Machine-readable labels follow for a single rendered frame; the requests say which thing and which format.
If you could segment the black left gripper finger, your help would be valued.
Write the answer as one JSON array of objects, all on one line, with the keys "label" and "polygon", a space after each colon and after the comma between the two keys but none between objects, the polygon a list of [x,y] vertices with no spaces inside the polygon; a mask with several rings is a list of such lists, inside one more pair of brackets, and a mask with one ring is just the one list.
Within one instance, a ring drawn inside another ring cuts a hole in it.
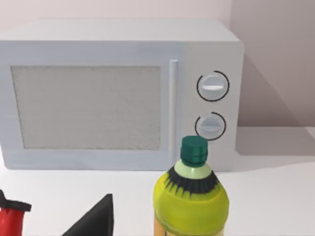
[{"label": "black left gripper finger", "polygon": [[62,236],[113,236],[113,194],[106,194]]}]

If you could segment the red and black bottle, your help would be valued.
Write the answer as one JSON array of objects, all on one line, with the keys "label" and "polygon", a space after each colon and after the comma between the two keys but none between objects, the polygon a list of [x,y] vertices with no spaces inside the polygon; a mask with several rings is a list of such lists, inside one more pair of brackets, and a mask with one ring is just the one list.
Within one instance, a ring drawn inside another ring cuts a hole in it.
[{"label": "red and black bottle", "polygon": [[9,200],[0,189],[0,236],[22,236],[25,212],[31,204]]}]

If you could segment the green bottle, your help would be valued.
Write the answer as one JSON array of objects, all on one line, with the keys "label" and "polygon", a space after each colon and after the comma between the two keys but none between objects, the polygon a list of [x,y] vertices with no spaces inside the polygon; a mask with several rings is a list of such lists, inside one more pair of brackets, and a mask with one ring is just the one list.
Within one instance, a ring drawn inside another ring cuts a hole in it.
[{"label": "green bottle", "polygon": [[224,236],[229,198],[207,157],[206,139],[182,138],[180,159],[154,186],[153,236]]}]

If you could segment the small microwave knob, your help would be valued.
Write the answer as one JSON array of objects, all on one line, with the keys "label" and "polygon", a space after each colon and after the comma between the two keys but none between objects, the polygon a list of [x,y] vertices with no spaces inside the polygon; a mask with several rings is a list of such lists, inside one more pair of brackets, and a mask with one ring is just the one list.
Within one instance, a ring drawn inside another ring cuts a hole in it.
[{"label": "small microwave knob", "polygon": [[226,132],[226,127],[226,120],[221,114],[216,112],[199,116],[194,124],[195,133],[207,141],[221,138]]}]

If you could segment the pale microwave oven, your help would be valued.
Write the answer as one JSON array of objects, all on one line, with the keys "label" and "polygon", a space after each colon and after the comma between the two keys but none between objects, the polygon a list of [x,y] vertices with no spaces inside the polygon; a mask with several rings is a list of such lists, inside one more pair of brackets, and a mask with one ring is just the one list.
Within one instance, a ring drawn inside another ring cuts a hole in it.
[{"label": "pale microwave oven", "polygon": [[[9,169],[166,170],[210,112],[226,132],[208,164],[230,171],[244,46],[211,19],[41,19],[0,35],[0,145]],[[169,150],[169,61],[178,60],[176,149]],[[220,101],[200,76],[230,82]]]}]

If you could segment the large microwave knob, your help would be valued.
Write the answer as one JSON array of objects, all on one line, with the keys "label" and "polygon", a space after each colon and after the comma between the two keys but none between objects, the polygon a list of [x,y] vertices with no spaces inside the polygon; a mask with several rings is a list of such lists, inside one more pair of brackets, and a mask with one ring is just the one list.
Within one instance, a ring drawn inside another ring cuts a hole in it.
[{"label": "large microwave knob", "polygon": [[229,92],[229,88],[229,79],[221,71],[213,71],[211,74],[200,76],[196,84],[199,96],[209,102],[222,100]]}]

